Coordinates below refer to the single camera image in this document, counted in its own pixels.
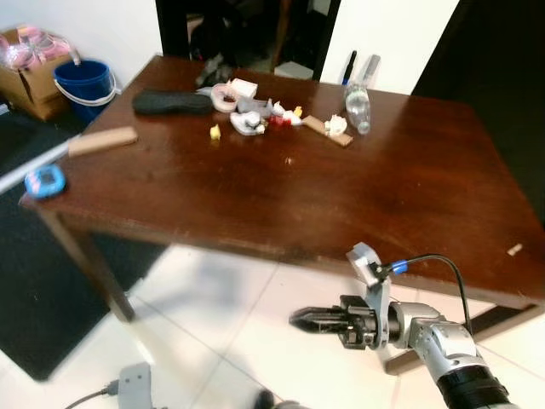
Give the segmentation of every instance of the cardboard box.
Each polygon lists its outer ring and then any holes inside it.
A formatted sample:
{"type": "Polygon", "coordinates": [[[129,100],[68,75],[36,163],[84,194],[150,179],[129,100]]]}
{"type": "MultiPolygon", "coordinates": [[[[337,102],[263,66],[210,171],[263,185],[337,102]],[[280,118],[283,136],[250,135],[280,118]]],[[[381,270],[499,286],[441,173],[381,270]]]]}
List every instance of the cardboard box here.
{"type": "MultiPolygon", "coordinates": [[[[3,33],[9,43],[18,43],[17,30],[3,33]]],[[[70,61],[63,55],[32,70],[10,70],[0,66],[0,93],[15,107],[46,120],[65,111],[69,105],[53,82],[53,70],[70,61]]]]}

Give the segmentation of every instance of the dark brown table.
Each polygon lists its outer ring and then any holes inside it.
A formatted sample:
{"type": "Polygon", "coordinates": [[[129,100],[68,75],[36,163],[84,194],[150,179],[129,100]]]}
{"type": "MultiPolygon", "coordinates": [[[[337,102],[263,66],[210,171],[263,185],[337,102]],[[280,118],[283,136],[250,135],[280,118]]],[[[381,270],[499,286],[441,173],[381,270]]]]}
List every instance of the dark brown table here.
{"type": "MultiPolygon", "coordinates": [[[[372,131],[341,148],[306,127],[244,137],[215,112],[136,116],[144,88],[192,90],[201,65],[156,56],[87,132],[133,126],[140,140],[65,158],[69,183],[36,210],[121,320],[134,311],[88,232],[179,242],[354,274],[345,254],[363,241],[384,262],[441,252],[468,296],[497,307],[473,318],[477,339],[543,312],[545,234],[471,108],[371,91],[372,131]],[[209,128],[219,124],[214,143],[209,128]],[[521,243],[515,256],[507,250],[521,243]]],[[[258,98],[322,120],[343,110],[341,86],[237,71],[258,98]]],[[[442,264],[394,279],[458,294],[442,264]]],[[[403,354],[386,369],[414,365],[403,354]]]]}

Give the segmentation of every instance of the black cable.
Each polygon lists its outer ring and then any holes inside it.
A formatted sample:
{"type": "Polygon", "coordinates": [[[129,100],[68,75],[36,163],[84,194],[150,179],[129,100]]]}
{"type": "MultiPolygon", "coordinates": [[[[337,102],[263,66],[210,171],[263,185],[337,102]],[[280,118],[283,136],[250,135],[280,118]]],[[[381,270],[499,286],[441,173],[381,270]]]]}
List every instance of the black cable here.
{"type": "Polygon", "coordinates": [[[106,395],[106,394],[108,394],[110,396],[117,395],[118,394],[118,388],[119,388],[119,381],[118,380],[111,381],[108,384],[108,386],[106,386],[104,389],[99,390],[98,392],[94,392],[93,394],[84,396],[83,398],[76,400],[74,403],[71,403],[70,405],[68,405],[65,409],[72,409],[73,407],[76,407],[77,405],[80,405],[80,404],[84,403],[85,401],[87,401],[89,399],[96,398],[97,396],[106,395]]]}
{"type": "Polygon", "coordinates": [[[469,316],[469,309],[468,309],[468,300],[466,298],[466,291],[463,284],[463,278],[460,274],[460,270],[456,266],[456,264],[448,257],[445,257],[441,254],[423,254],[421,256],[416,256],[413,258],[410,258],[408,260],[405,260],[407,264],[412,264],[414,262],[422,262],[424,260],[440,260],[441,262],[445,262],[449,265],[449,267],[454,271],[454,274],[456,275],[456,281],[458,282],[458,287],[460,288],[460,297],[462,299],[462,306],[463,306],[463,315],[466,320],[466,329],[468,332],[473,336],[473,328],[471,327],[471,317],[469,316]]]}
{"type": "Polygon", "coordinates": [[[65,409],[72,409],[73,407],[76,407],[77,405],[79,405],[80,403],[84,403],[86,400],[89,400],[89,399],[93,399],[93,398],[96,398],[97,396],[101,396],[101,395],[105,395],[107,394],[108,391],[106,388],[104,388],[103,390],[99,390],[98,392],[94,392],[93,394],[91,395],[87,395],[87,396],[84,396],[83,398],[81,399],[78,399],[76,400],[74,403],[72,403],[71,405],[68,405],[65,409]]]}

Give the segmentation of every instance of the wooden stick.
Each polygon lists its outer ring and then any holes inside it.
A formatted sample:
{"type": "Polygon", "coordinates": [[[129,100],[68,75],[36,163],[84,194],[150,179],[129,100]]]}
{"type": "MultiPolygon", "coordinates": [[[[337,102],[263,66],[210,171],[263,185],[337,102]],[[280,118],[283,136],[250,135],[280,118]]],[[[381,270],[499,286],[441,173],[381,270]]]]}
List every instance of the wooden stick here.
{"type": "Polygon", "coordinates": [[[103,130],[86,136],[81,136],[68,144],[68,156],[83,155],[107,149],[108,147],[118,147],[133,143],[138,139],[138,135],[131,126],[116,128],[113,130],[103,130]]]}
{"type": "Polygon", "coordinates": [[[341,145],[342,147],[347,147],[350,142],[352,142],[353,138],[347,134],[340,134],[340,135],[327,135],[325,132],[325,125],[322,121],[319,119],[309,115],[308,117],[303,119],[303,123],[309,127],[318,132],[319,134],[322,134],[327,139],[333,141],[334,143],[337,143],[341,145]]]}

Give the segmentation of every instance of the dark doorway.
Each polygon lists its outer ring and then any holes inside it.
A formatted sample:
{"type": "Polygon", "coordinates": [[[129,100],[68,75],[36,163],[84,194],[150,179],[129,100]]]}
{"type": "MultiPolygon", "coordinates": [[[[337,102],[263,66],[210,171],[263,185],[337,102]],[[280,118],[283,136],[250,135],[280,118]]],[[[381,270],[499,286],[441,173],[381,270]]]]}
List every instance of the dark doorway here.
{"type": "Polygon", "coordinates": [[[469,104],[545,221],[543,1],[461,0],[413,95],[469,104]]]}
{"type": "Polygon", "coordinates": [[[220,50],[234,66],[313,79],[321,76],[340,3],[156,0],[165,55],[207,60],[220,50]]]}

